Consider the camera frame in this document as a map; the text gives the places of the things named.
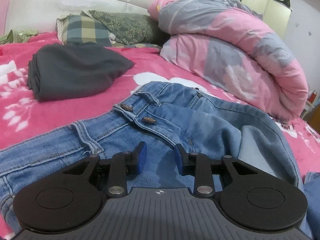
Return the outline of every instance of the rolled comforter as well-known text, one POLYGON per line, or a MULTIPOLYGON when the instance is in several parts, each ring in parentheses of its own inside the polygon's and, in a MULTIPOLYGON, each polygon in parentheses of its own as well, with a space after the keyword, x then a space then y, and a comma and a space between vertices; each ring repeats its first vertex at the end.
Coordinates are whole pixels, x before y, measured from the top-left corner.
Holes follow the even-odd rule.
POLYGON ((159 28, 171 34, 161 56, 282 121, 301 114, 305 74, 292 52, 253 12, 228 0, 157 3, 159 28))

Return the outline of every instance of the blue jeans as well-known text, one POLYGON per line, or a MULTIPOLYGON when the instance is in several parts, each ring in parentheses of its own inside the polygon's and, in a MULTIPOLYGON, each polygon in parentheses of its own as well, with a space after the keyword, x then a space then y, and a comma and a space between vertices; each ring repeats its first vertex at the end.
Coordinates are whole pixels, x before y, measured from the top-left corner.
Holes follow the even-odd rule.
MULTIPOLYGON (((0 152, 0 209, 6 222, 20 229, 12 209, 15 194, 26 185, 91 154, 111 158, 145 141, 148 157, 131 187, 190 187, 180 176, 173 147, 212 159, 232 155, 303 191, 299 169, 284 135, 263 111, 230 103, 175 83, 151 82, 112 111, 77 121, 0 152), (156 120, 146 122, 144 117, 156 120)), ((311 235, 306 220, 301 229, 311 235)))
POLYGON ((308 172, 304 188, 308 200, 307 219, 314 237, 320 239, 320 172, 308 172))

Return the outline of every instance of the pink bedsheet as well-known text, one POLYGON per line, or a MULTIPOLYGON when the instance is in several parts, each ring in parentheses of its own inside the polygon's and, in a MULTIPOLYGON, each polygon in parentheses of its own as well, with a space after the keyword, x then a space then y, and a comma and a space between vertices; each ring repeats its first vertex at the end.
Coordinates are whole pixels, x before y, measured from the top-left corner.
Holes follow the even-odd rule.
MULTIPOLYGON (((39 103, 33 98, 32 91, 26 87, 28 61, 44 44, 57 41, 56 33, 49 33, 32 38, 29 43, 0 46, 0 73, 5 68, 15 69, 0 77, 2 81, 7 80, 0 85, 0 149, 78 119, 103 114, 109 111, 114 103, 128 97, 150 81, 198 87, 201 91, 223 100, 246 104, 202 78, 165 61, 155 48, 112 48, 132 60, 135 65, 116 79, 107 91, 87 98, 39 103)), ((319 172, 320 136, 299 118, 292 125, 277 125, 291 145, 302 175, 308 171, 319 172)), ((11 233, 11 229, 0 219, 0 236, 10 238, 11 233)))

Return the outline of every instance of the green floral pillow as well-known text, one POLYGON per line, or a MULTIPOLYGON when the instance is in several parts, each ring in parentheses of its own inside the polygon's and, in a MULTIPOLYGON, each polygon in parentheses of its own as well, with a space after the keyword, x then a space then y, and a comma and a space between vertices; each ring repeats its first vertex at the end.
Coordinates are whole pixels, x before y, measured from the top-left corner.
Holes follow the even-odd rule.
POLYGON ((116 36, 116 42, 125 45, 148 42, 162 46, 170 38, 159 29, 158 22, 147 15, 95 10, 90 10, 89 14, 116 36))

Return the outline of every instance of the wall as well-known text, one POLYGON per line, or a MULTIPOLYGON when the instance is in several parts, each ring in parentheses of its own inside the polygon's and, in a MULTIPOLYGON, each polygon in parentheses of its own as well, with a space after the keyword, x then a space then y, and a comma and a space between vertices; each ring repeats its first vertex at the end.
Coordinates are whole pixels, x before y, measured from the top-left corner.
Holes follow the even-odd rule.
POLYGON ((291 0, 284 42, 295 54, 312 90, 320 93, 320 0, 291 0))

